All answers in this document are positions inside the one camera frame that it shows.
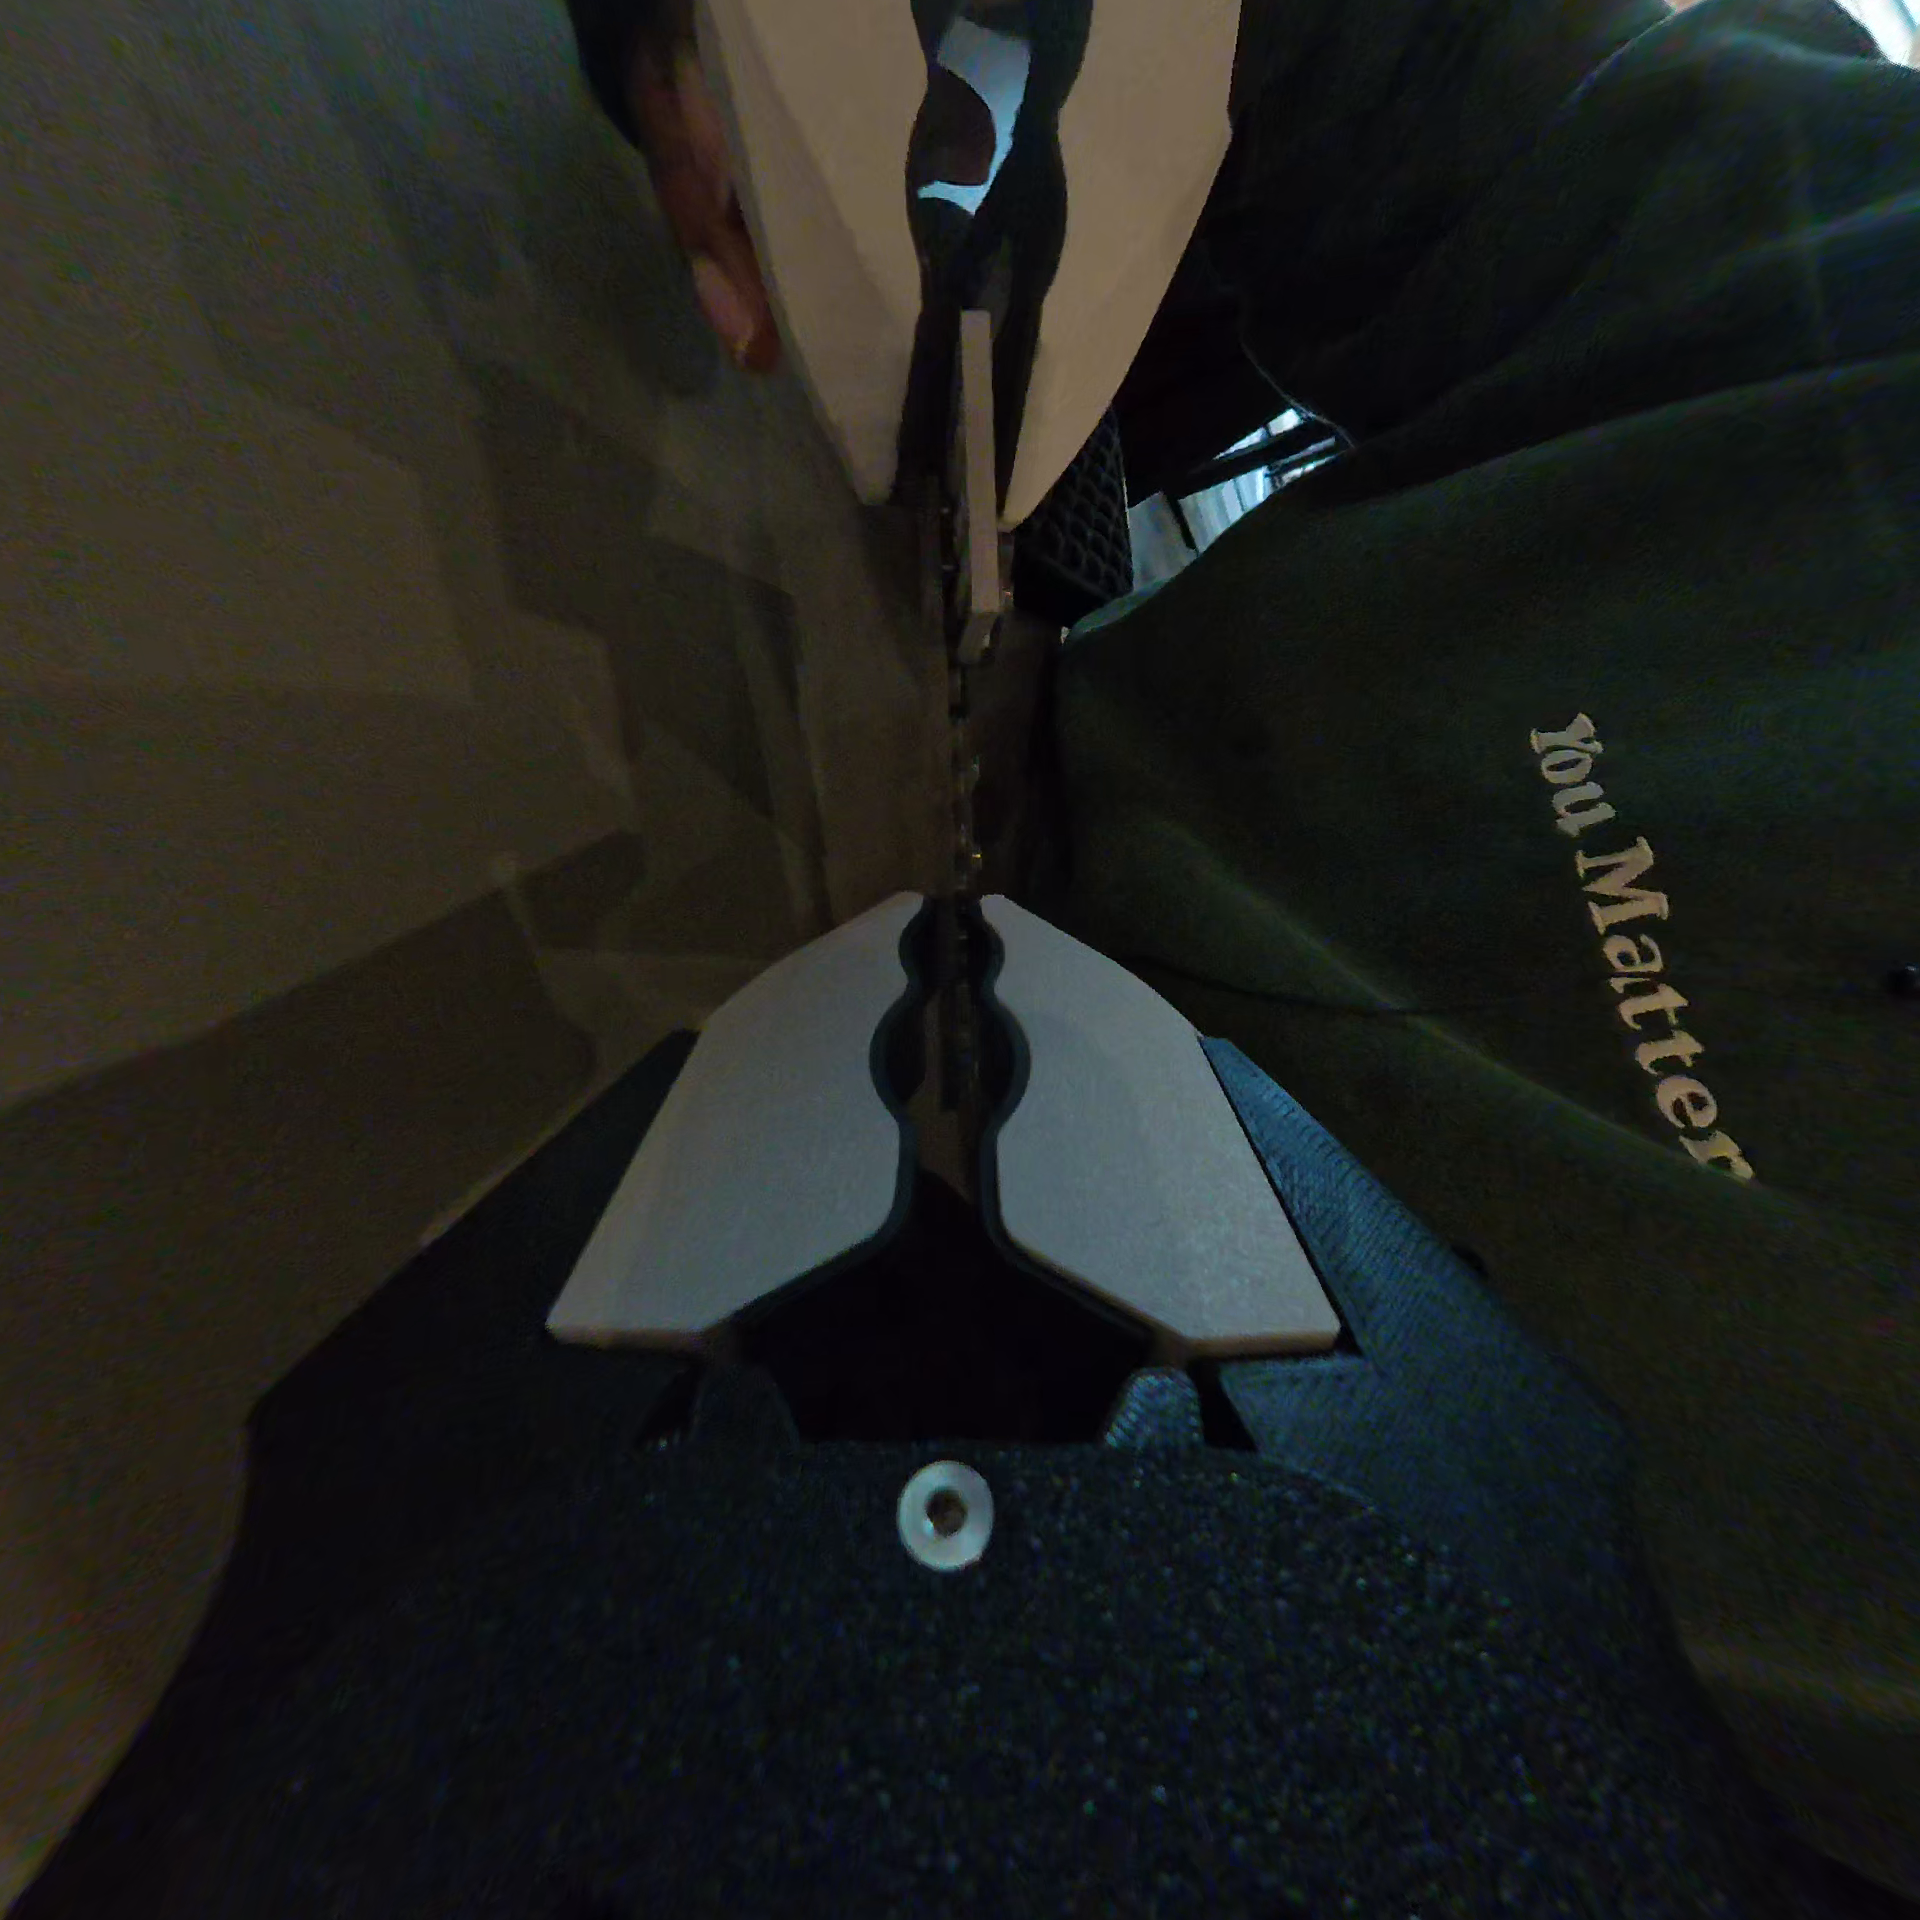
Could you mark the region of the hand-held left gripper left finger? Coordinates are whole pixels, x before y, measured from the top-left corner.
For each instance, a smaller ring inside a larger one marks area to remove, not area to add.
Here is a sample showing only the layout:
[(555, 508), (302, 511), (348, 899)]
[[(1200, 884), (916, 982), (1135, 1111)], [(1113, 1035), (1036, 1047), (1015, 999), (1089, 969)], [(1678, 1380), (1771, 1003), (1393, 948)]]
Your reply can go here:
[(702, 1027), (543, 1320), (702, 1345), (888, 1240), (918, 1166), (921, 895), (771, 965)]

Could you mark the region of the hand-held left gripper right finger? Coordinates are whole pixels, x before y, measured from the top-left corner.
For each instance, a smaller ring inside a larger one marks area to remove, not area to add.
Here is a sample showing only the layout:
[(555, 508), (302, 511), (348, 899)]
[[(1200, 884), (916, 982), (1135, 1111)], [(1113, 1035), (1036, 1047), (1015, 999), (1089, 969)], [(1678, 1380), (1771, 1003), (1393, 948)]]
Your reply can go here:
[(1013, 1056), (981, 1143), (1006, 1248), (1183, 1360), (1331, 1353), (1340, 1315), (1196, 1027), (1006, 895), (981, 920)]

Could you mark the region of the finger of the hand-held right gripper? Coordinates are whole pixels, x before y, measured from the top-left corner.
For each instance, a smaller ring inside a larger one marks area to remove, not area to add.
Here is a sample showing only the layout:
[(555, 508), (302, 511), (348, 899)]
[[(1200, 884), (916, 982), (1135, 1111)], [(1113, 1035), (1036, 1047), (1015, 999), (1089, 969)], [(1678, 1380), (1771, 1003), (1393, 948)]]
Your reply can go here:
[(1040, 7), (1025, 101), (1060, 235), (1041, 235), (1036, 343), (1016, 350), (1004, 528), (1065, 476), (1158, 315), (1230, 147), (1239, 39), (1239, 3)]
[(896, 491), (921, 329), (908, 151), (928, 64), (908, 3), (702, 3), (694, 40), (798, 382), (864, 505)]

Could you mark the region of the light grey square plate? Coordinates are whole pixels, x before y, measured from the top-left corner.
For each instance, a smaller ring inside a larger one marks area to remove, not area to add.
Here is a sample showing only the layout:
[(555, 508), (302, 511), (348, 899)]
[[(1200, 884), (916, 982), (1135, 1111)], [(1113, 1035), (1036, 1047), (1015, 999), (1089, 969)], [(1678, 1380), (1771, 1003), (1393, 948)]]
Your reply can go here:
[(973, 668), (991, 649), (1011, 567), (999, 505), (991, 312), (984, 308), (957, 315), (950, 423), (953, 652), (961, 668)]

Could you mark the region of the grey studded building baseplate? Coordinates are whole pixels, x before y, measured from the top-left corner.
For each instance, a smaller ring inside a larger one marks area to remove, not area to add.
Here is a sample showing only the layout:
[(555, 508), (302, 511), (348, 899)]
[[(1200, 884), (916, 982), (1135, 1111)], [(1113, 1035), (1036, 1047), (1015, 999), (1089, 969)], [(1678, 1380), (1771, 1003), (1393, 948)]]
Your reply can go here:
[(976, 899), (984, 865), (976, 833), (977, 751), (973, 693), (999, 640), (1004, 619), (1001, 542), (988, 540), (984, 584), (976, 584), (972, 535), (943, 484), (926, 480), (918, 493), (918, 533), (931, 631), (939, 652), (943, 696), (943, 798), (949, 851), (943, 888), (934, 902), (934, 1014), (939, 1030), (939, 1111), (956, 1137), (956, 1156), (976, 1182), (981, 1141), (981, 1065), (976, 1003)]

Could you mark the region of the person's right forearm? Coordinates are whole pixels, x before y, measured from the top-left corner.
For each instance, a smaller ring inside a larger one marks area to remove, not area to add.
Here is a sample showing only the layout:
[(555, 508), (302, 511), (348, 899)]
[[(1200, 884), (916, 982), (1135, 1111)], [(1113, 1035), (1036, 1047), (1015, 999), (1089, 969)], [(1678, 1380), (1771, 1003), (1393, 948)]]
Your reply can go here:
[(1260, 373), (1443, 473), (1912, 351), (1912, 215), (1837, 4), (1249, 4), (1207, 251)]

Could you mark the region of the person's right hand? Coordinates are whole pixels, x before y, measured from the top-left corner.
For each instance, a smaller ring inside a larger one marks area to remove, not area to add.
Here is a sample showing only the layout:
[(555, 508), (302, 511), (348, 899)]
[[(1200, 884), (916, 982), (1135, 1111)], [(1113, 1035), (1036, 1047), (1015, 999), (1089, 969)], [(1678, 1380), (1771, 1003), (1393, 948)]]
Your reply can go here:
[(775, 373), (776, 317), (737, 204), (728, 132), (703, 75), (689, 4), (663, 4), (638, 28), (625, 99), (664, 225), (715, 341), (736, 367)]

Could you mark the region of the black honeycomb cushion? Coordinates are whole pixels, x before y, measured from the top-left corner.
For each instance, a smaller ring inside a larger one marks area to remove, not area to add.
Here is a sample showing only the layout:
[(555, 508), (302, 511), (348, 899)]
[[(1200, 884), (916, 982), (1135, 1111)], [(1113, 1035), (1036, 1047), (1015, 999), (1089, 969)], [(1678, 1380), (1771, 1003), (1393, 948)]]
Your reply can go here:
[(1105, 412), (1015, 528), (1015, 607), (1070, 629), (1135, 588), (1120, 428)]

